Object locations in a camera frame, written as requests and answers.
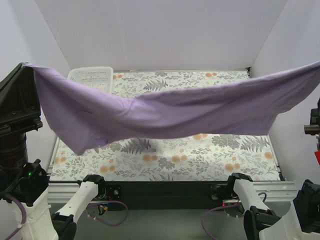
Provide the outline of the purple t shirt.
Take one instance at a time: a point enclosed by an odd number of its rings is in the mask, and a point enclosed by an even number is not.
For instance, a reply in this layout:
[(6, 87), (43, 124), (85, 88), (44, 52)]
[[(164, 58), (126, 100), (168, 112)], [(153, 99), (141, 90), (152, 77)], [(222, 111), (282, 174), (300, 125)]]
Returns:
[(77, 155), (130, 138), (176, 139), (196, 134), (268, 134), (277, 115), (320, 83), (315, 62), (257, 78), (124, 98), (32, 66), (49, 127)]

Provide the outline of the white plastic basket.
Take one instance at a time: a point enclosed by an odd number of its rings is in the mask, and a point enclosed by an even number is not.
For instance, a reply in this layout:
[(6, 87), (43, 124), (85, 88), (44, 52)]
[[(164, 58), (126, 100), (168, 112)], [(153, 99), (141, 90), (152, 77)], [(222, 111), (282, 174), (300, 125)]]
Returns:
[(72, 69), (67, 78), (91, 88), (112, 93), (114, 71), (109, 66), (80, 67)]

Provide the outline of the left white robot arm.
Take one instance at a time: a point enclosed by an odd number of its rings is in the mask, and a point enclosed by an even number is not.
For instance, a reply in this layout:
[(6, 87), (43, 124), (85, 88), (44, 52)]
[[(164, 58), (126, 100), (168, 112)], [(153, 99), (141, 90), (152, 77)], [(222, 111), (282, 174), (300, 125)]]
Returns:
[(0, 197), (13, 210), (23, 239), (72, 240), (90, 201), (106, 196), (105, 181), (87, 175), (64, 207), (50, 213), (47, 173), (27, 153), (27, 132), (42, 126), (33, 69), (20, 63), (0, 83)]

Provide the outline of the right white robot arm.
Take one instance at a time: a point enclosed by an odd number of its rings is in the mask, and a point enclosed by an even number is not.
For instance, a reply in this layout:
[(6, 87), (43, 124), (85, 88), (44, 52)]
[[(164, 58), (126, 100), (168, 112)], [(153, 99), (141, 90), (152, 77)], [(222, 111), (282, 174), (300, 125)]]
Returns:
[(320, 186), (306, 179), (279, 217), (255, 191), (252, 179), (242, 173), (228, 177), (227, 195), (239, 198), (243, 208), (243, 227), (249, 240), (318, 240), (320, 238)]

